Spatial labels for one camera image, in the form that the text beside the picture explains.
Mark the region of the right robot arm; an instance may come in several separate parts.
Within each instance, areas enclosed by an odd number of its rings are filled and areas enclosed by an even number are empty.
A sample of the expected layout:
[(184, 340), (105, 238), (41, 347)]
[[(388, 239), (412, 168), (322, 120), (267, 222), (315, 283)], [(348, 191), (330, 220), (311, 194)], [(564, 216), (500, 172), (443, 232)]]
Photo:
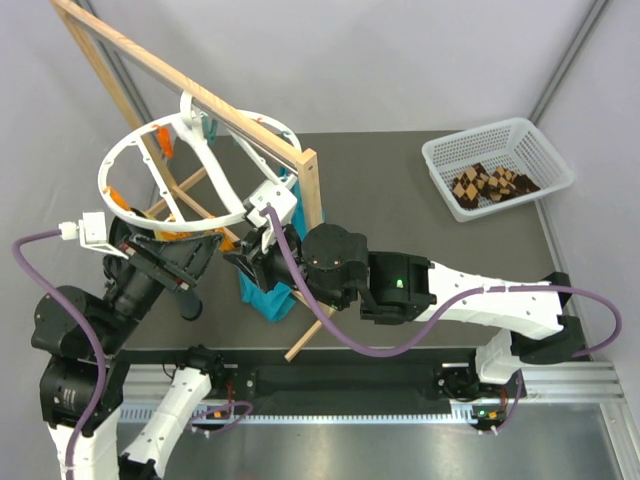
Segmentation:
[(446, 320), (496, 328), (466, 366), (436, 370), (441, 393), (459, 401), (497, 396), (522, 367), (569, 361), (585, 345), (579, 319), (564, 312), (564, 273), (534, 283), (484, 277), (372, 251), (364, 235), (328, 223), (304, 237), (291, 226), (280, 235), (254, 229), (224, 258), (264, 292), (279, 284), (298, 291), (313, 311), (358, 302), (361, 318), (380, 325)]

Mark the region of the brown argyle sock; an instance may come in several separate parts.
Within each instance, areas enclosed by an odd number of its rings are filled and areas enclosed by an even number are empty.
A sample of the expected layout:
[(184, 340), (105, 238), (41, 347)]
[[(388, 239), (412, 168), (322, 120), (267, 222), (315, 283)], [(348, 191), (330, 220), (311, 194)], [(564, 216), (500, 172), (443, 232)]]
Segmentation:
[(481, 194), (494, 203), (500, 203), (520, 196), (535, 193), (540, 187), (527, 175), (497, 167), (487, 176), (481, 176)]
[(453, 179), (451, 192), (463, 209), (476, 209), (482, 199), (489, 199), (488, 180), (486, 169), (476, 163)]

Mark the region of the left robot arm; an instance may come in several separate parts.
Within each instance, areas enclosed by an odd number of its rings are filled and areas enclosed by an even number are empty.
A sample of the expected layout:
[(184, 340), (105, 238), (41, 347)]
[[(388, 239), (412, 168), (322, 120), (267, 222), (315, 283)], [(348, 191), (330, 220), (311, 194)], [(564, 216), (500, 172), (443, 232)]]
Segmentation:
[(117, 449), (130, 369), (118, 359), (120, 350), (165, 291), (176, 297), (184, 319), (200, 316), (195, 287), (223, 239), (211, 233), (164, 241), (149, 230), (117, 225), (109, 235), (117, 252), (103, 259), (108, 285), (102, 297), (73, 286), (48, 288), (34, 312), (31, 344), (51, 356), (40, 403), (62, 478), (163, 478), (195, 408), (224, 390), (222, 358), (203, 346), (188, 349), (149, 422), (128, 447)]

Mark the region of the white round clip hanger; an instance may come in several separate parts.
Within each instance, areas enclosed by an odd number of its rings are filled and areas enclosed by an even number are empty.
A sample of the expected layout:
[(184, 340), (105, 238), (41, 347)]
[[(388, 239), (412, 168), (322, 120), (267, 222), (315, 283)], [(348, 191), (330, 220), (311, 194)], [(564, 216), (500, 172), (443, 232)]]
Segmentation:
[[(162, 230), (173, 232), (203, 232), (232, 226), (242, 221), (246, 221), (247, 210), (245, 201), (240, 199), (231, 186), (219, 161), (211, 150), (208, 138), (205, 134), (203, 120), (206, 114), (193, 105), (193, 96), (187, 92), (181, 94), (179, 111), (175, 114), (167, 115), (147, 123), (120, 140), (104, 157), (98, 171), (97, 183), (103, 201), (111, 212), (125, 222), (148, 230)], [(186, 200), (186, 187), (180, 185), (176, 188), (170, 187), (160, 173), (159, 167), (153, 161), (151, 153), (144, 144), (144, 136), (155, 133), (154, 126), (161, 125), (171, 128), (180, 140), (185, 142), (195, 153), (201, 163), (201, 168), (189, 179), (193, 182), (208, 179), (214, 191), (218, 194), (227, 213), (212, 217), (205, 214), (201, 220), (188, 221), (183, 216), (177, 199)], [(297, 180), (297, 175), (290, 173), (286, 176), (278, 175), (268, 165), (266, 160), (257, 151), (234, 133), (232, 138), (236, 140), (241, 149), (249, 156), (253, 163), (265, 176), (265, 180), (281, 184), (291, 191), (293, 184)], [(148, 168), (151, 176), (159, 190), (159, 194), (169, 210), (168, 218), (158, 220), (153, 215), (138, 215), (132, 210), (125, 211), (119, 208), (103, 192), (109, 185), (108, 176), (110, 170), (115, 166), (116, 160), (128, 148), (137, 148), (140, 152), (144, 165)]]

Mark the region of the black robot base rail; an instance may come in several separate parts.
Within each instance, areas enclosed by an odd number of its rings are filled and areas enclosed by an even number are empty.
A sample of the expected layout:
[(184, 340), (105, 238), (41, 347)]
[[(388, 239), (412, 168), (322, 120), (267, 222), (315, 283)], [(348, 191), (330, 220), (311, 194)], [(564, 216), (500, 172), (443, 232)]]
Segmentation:
[(453, 401), (514, 397), (517, 382), (483, 386), (469, 348), (417, 348), (391, 358), (311, 349), (287, 361), (270, 349), (224, 349), (211, 398), (250, 402), (254, 415), (347, 416), (448, 413)]

